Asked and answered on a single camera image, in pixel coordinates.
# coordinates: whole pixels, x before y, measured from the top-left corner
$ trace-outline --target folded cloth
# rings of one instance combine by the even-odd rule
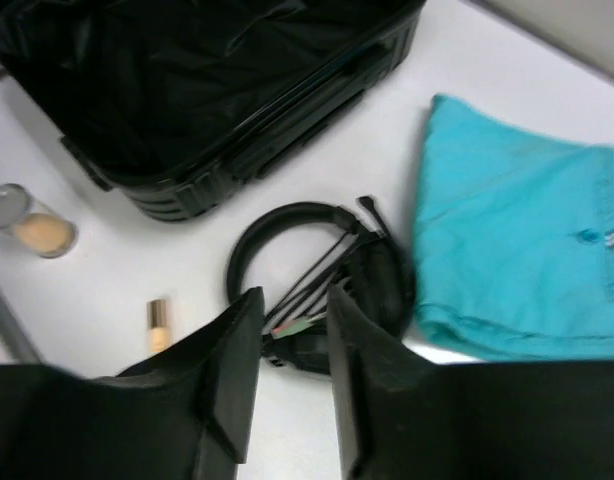
[[[430,342],[488,360],[614,358],[614,147],[438,95],[413,229]]]

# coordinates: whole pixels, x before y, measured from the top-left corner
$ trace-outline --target cloth fold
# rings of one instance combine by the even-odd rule
[[[416,202],[430,342],[488,360],[614,358],[614,147],[437,95]]]

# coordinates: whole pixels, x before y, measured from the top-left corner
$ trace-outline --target gray wall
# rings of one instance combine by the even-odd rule
[[[475,0],[614,77],[614,0]]]

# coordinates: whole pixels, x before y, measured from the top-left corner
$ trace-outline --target blue shirt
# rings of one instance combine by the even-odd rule
[[[432,343],[489,360],[614,358],[614,147],[438,95],[413,229]]]

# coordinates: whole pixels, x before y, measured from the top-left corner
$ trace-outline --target turquoise fabric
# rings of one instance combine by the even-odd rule
[[[438,95],[413,230],[430,342],[488,360],[614,358],[614,147]]]

